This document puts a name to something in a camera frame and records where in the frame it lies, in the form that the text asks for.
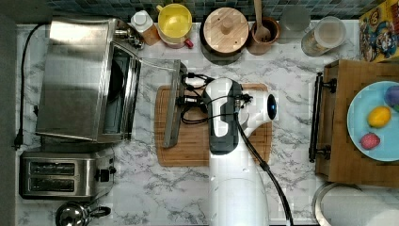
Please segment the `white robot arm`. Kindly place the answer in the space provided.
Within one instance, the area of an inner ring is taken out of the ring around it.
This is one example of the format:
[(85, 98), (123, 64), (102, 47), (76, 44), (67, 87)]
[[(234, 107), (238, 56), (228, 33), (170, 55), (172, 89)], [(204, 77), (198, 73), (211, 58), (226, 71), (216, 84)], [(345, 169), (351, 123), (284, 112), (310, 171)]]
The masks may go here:
[(181, 76), (184, 89), (193, 94), (180, 97), (186, 110), (199, 107), (209, 133), (209, 226), (268, 226), (268, 201), (262, 173), (278, 191), (285, 225), (294, 226), (292, 211), (279, 182), (248, 137), (278, 116), (275, 96), (264, 90), (245, 91), (226, 78), (201, 74), (203, 85), (186, 82), (194, 73)]

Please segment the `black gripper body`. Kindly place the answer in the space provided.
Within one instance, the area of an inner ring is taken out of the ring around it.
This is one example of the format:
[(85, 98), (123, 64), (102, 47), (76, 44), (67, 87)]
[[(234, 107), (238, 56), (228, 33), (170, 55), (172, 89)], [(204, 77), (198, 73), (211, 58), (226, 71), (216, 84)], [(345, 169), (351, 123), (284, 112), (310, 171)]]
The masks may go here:
[[(199, 87), (194, 87), (193, 85), (186, 82), (187, 79), (191, 78), (199, 78), (203, 81), (203, 84)], [(178, 106), (181, 106), (183, 108), (180, 113), (181, 121), (185, 124), (199, 124), (208, 121), (207, 118), (189, 120), (184, 116), (193, 107), (198, 107), (203, 113), (207, 112), (207, 108), (202, 101), (202, 96), (198, 93), (198, 89), (206, 87), (206, 85), (208, 84), (208, 76), (204, 74), (184, 73), (181, 76), (181, 84), (183, 85), (184, 90), (188, 90), (194, 93), (194, 96), (184, 94), (182, 97), (177, 98)]]

